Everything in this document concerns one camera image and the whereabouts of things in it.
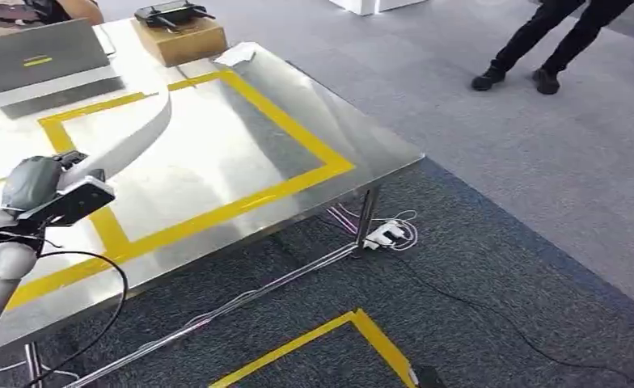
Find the metal table leg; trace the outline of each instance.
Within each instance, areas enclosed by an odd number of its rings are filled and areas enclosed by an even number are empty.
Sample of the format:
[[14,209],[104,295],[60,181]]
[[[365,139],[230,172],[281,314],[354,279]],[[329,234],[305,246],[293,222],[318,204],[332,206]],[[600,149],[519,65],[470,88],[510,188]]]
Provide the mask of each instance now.
[[360,222],[357,225],[357,237],[355,240],[357,243],[356,255],[358,256],[365,250],[365,239],[370,233],[372,218],[374,218],[374,208],[379,198],[379,189],[379,186],[373,187],[365,194],[365,203],[362,204]]
[[[29,369],[29,379],[34,380],[42,373],[40,366],[40,355],[38,353],[38,346],[36,342],[24,345],[24,353],[27,356],[27,368]],[[37,382],[33,385],[33,388],[43,388],[43,382]]]
[[109,374],[135,360],[138,360],[139,358],[145,356],[148,353],[154,352],[155,350],[169,344],[170,342],[176,341],[179,338],[182,338],[192,333],[193,331],[207,325],[214,318],[220,315],[228,314],[231,311],[236,310],[239,307],[245,305],[246,303],[250,301],[254,301],[257,298],[265,295],[266,293],[269,293],[270,291],[273,291],[274,289],[278,289],[282,285],[286,285],[290,283],[291,281],[298,279],[300,276],[303,276],[317,269],[326,267],[329,264],[333,264],[345,257],[348,257],[355,251],[356,248],[357,248],[357,245],[355,244],[355,242],[351,242],[350,244],[343,246],[328,255],[322,256],[321,258],[313,261],[312,263],[305,265],[303,267],[300,267],[299,269],[296,269],[295,271],[290,272],[276,279],[275,281],[271,283],[267,283],[266,285],[258,289],[254,289],[248,293],[244,293],[242,294],[242,296],[237,297],[233,299],[231,302],[226,303],[224,306],[219,307],[216,310],[210,312],[210,314],[205,316],[204,318],[201,318],[198,321],[191,322],[188,325],[182,327],[181,329],[171,334],[168,334],[161,339],[157,339],[151,343],[141,346],[136,352],[133,352],[129,354],[128,356],[124,356],[120,358],[119,360],[112,362],[110,365],[104,366],[103,368],[98,369],[91,374],[88,374],[82,377],[81,379],[77,380],[76,382],[70,383],[69,385],[66,386],[66,388],[70,388],[70,387],[76,388],[80,386],[85,386],[86,384],[89,384],[101,378],[102,376],[105,376],[106,374]]

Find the robotic arm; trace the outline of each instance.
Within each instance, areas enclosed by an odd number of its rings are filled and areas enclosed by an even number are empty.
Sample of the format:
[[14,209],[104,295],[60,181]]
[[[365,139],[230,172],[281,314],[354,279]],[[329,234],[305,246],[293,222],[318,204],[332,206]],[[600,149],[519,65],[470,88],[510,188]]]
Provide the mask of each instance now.
[[139,130],[93,156],[74,150],[24,159],[6,178],[0,207],[0,316],[36,264],[45,229],[72,226],[115,199],[105,180],[138,158],[171,119],[167,89]]

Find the black shoe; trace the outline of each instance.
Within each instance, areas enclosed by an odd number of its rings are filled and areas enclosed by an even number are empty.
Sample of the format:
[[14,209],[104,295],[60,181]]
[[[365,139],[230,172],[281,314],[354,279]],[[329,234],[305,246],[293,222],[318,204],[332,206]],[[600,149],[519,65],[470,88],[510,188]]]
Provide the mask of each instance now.
[[486,73],[471,81],[471,88],[475,91],[488,91],[493,85],[505,81],[505,71],[489,67]]
[[536,90],[544,95],[554,95],[560,89],[557,75],[550,75],[546,70],[536,70],[532,78],[536,81]]

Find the laptop lid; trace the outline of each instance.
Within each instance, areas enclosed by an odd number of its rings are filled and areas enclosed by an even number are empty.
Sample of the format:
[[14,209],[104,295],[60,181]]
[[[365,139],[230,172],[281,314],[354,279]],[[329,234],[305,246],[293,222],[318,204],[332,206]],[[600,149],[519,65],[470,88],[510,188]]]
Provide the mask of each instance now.
[[109,65],[85,19],[0,36],[0,92]]

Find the power strip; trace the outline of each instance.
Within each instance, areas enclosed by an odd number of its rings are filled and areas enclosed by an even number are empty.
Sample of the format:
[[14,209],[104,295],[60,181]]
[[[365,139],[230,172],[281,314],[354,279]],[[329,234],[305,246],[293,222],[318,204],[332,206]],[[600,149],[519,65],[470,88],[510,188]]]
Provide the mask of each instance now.
[[390,247],[393,245],[393,240],[386,236],[386,233],[392,235],[395,238],[403,238],[405,231],[401,229],[401,225],[396,220],[390,220],[387,223],[381,225],[374,232],[367,235],[365,240],[365,248],[369,248],[372,251],[379,247]]

